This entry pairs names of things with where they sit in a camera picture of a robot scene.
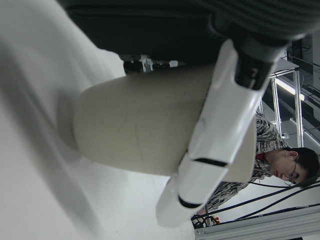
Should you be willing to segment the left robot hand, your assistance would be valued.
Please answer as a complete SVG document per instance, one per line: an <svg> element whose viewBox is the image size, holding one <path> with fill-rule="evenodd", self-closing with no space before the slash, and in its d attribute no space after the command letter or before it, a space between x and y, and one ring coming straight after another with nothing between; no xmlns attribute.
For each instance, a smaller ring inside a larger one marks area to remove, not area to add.
<svg viewBox="0 0 320 240"><path fill-rule="evenodd" d="M258 101L282 51L320 28L317 0L62 0L126 76L86 89L73 122L89 160L169 176L163 227L188 221L221 181L247 182Z"/></svg>

